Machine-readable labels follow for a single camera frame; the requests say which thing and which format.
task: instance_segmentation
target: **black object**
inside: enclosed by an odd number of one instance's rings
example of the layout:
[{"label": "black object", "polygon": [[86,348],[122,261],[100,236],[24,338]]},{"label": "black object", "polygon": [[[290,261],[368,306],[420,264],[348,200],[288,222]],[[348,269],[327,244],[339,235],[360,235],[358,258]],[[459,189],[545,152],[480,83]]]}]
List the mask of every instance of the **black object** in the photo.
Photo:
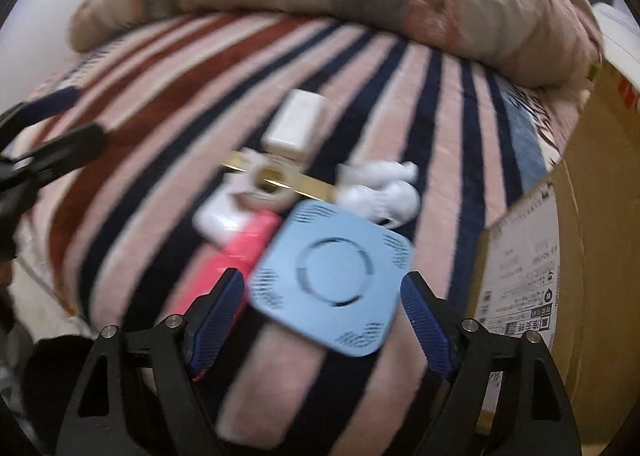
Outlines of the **black object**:
[{"label": "black object", "polygon": [[[115,326],[105,328],[78,378],[56,454],[225,455],[192,388],[183,342],[191,342],[185,338],[191,322],[201,321],[215,308],[238,274],[228,269],[215,289],[194,302],[184,316],[170,316],[150,330],[124,334]],[[417,272],[410,276],[462,354],[449,396],[414,456],[468,454],[491,371],[503,371],[504,379],[484,454],[580,455],[564,387],[540,336],[533,332],[520,339],[498,336],[473,320],[451,324],[446,302],[435,298]],[[139,399],[144,387],[140,368],[153,369],[157,409]],[[21,454],[9,452],[8,456]]]},{"label": "black object", "polygon": [[[72,107],[79,91],[66,88],[33,102],[22,102],[0,117],[0,150],[25,128]],[[87,165],[107,144],[98,124],[80,126],[41,144],[18,158],[0,156],[0,262],[15,257],[15,229],[20,217],[36,203],[38,191]]]}]

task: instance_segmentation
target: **striped fabric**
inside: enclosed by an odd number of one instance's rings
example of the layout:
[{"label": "striped fabric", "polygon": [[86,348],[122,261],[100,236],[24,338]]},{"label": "striped fabric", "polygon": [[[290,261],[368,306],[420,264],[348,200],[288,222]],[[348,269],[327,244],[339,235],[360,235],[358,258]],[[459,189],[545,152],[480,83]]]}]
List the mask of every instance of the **striped fabric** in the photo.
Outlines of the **striped fabric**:
[{"label": "striped fabric", "polygon": [[83,122],[110,134],[87,168],[45,187],[30,214],[52,285],[100,329],[146,328],[216,249],[191,226],[230,150],[260,138],[292,88],[328,99],[306,172],[349,160],[411,161],[418,219],[398,231],[415,268],[457,311],[478,234],[539,180],[555,152],[540,109],[479,64],[358,24],[213,14],[146,26],[84,56],[39,93],[78,105],[21,135],[27,150]]}]

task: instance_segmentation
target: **white wall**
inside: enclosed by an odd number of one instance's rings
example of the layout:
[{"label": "white wall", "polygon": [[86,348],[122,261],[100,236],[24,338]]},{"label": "white wall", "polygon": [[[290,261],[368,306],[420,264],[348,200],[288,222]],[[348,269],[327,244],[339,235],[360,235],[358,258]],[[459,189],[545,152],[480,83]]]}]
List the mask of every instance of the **white wall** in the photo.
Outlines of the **white wall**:
[{"label": "white wall", "polygon": [[72,54],[66,27],[82,1],[18,0],[0,28],[0,113]]}]

